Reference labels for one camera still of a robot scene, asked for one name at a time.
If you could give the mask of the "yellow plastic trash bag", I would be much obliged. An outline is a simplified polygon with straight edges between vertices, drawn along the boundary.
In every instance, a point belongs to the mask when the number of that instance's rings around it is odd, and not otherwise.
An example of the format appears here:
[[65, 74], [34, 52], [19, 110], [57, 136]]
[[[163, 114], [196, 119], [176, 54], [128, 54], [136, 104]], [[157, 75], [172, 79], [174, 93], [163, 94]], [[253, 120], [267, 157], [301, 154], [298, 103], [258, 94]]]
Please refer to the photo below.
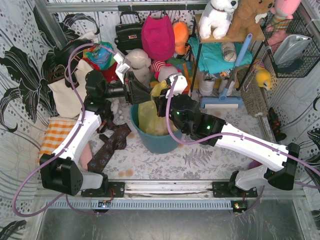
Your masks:
[[[167, 89], [165, 80], [157, 83], [150, 92], [153, 97], [158, 97], [162, 90]], [[157, 116], [157, 108], [154, 100], [138, 105], [138, 127], [146, 134], [153, 136], [165, 136], [169, 134], [165, 117]], [[178, 131], [172, 120], [169, 120], [172, 132]]]

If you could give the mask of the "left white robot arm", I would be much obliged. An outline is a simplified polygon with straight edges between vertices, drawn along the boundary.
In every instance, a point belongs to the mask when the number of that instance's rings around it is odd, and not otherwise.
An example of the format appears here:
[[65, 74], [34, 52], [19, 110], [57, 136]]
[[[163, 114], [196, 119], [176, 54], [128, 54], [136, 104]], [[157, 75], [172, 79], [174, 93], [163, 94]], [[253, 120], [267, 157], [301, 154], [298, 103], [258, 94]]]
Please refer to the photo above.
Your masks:
[[132, 71], [125, 73], [124, 81], [108, 83], [100, 71], [92, 70], [85, 76], [85, 90], [86, 97], [76, 124], [58, 148], [52, 154], [43, 154], [39, 161], [42, 186], [70, 196], [87, 190], [110, 191], [107, 175], [82, 170], [79, 165], [92, 134], [104, 120], [113, 119], [110, 100], [124, 97], [135, 105], [151, 99], [151, 89], [139, 82]]

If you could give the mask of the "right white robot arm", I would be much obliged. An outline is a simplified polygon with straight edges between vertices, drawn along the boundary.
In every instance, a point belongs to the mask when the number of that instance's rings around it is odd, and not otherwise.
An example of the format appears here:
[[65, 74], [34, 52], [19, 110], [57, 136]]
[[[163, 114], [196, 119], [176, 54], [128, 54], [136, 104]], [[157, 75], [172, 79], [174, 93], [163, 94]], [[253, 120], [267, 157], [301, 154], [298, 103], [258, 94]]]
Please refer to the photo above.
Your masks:
[[298, 145], [276, 144], [247, 134], [219, 117], [202, 113], [198, 102], [187, 94], [169, 98], [165, 91], [152, 100], [158, 116], [166, 117], [193, 143], [232, 150], [260, 163], [258, 167], [232, 173], [228, 188], [233, 194], [266, 184], [284, 191], [293, 189], [297, 168], [293, 157], [299, 155]]

